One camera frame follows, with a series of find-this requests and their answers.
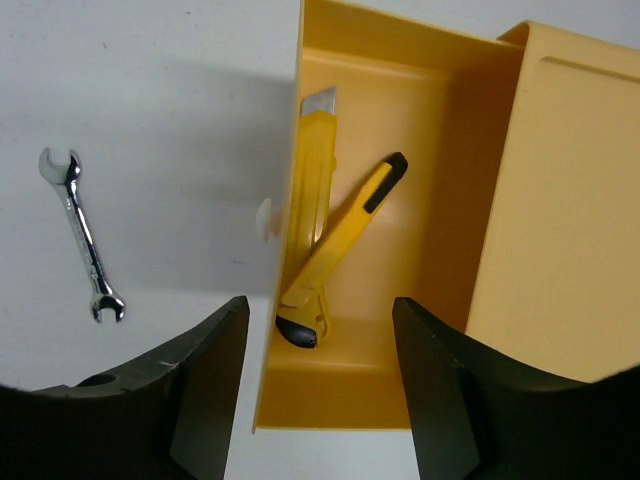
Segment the wrench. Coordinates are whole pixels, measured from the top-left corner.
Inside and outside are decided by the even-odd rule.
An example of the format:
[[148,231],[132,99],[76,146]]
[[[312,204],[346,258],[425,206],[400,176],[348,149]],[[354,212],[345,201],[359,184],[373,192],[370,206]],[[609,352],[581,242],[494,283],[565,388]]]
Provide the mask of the wrench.
[[74,150],[69,150],[71,162],[69,165],[56,165],[51,161],[51,149],[45,148],[40,155],[40,174],[58,193],[62,200],[71,229],[78,242],[84,266],[87,269],[93,296],[91,297],[91,314],[96,322],[102,322],[101,310],[110,308],[116,314],[116,322],[124,318],[125,304],[123,298],[113,289],[104,272],[100,255],[93,236],[89,230],[89,223],[82,208],[78,181],[82,174],[80,157]]

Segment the wrench jaw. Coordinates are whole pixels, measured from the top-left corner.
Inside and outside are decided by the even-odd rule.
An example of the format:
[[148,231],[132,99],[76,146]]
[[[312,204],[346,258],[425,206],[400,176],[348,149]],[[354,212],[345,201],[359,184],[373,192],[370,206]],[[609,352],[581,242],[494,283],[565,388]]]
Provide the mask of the wrench jaw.
[[102,323],[102,310],[106,308],[113,310],[116,315],[116,322],[120,322],[124,318],[124,300],[113,294],[95,294],[91,299],[91,315],[93,315],[96,322]]
[[38,162],[40,175],[51,185],[69,187],[73,182],[77,182],[82,175],[82,162],[75,150],[69,150],[69,164],[58,165],[51,159],[51,149],[45,148],[40,154]]

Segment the white table surface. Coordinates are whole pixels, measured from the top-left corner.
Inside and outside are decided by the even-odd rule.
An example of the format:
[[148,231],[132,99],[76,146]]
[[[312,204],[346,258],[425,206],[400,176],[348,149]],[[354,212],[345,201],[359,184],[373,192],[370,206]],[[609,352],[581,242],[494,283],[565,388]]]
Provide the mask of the white table surface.
[[[488,37],[531,18],[640,46],[637,0],[361,3]],[[226,478],[416,479],[409,432],[251,434],[279,251],[254,217],[285,195],[298,14],[296,0],[0,3],[0,382],[75,384],[247,294]],[[120,325],[89,316],[78,249],[38,174],[45,146],[84,162],[85,207],[128,302]]]

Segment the yellow plastic handle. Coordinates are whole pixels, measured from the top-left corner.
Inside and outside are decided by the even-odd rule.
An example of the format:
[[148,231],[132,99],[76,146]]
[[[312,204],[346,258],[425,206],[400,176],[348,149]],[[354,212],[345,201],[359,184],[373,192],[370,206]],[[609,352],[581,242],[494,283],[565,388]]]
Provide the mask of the yellow plastic handle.
[[338,119],[317,111],[300,117],[283,284],[304,265],[323,233],[336,168]]
[[388,193],[406,170],[407,160],[401,153],[394,153],[376,168],[344,216],[294,276],[282,295],[281,304],[290,307],[302,306],[314,295],[371,222]]

